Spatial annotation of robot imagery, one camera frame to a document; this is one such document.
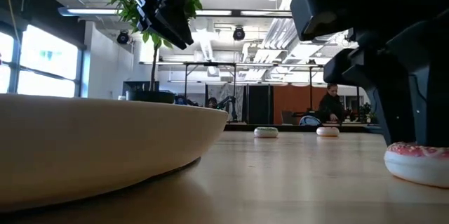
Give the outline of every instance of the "person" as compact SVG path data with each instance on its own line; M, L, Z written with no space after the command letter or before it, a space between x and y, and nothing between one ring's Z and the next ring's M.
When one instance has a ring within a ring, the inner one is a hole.
M321 121L344 121L344 109L340 102L337 84L328 84L327 93L321 99L318 116Z
M209 100L208 100L208 107L209 108L217 109L217 105L218 105L218 101L217 101L216 98L214 98L214 97L209 98Z

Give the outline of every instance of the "pink frosted donut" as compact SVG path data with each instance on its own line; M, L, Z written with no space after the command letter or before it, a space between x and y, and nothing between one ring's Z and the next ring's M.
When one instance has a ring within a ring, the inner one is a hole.
M449 188L449 147L391 144L384 156L388 171L405 180Z
M337 137L340 131L336 127L319 127L316 134L324 137Z

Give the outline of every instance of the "window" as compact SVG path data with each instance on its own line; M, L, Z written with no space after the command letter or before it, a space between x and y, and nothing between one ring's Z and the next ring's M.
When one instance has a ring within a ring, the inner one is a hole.
M17 92L27 95L49 95L73 98L75 94L75 83L70 80L60 80L32 72L20 71Z
M20 65L74 80L78 48L31 25L23 32Z
M11 69L8 66L0 66L0 93L8 92L10 77Z
M10 62L13 59L14 38L0 32L0 60Z

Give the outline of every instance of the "cable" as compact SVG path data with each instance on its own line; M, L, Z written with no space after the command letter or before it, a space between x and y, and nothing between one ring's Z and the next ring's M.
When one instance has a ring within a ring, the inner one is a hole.
M9 11L11 12L11 19L13 21L15 38L17 39L17 42L19 43L19 49L20 49L20 48L22 48L22 44L21 44L20 39L19 39L19 33L17 31L17 25L15 23L14 12L13 12L13 5L11 3L11 0L8 0L8 5L9 5Z

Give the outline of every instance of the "orange wall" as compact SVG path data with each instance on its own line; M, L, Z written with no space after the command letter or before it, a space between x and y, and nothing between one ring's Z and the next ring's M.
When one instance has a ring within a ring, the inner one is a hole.
M326 88L312 87L313 109L326 94ZM306 112L310 106L309 86L275 86L274 87L274 124L282 124L282 111Z

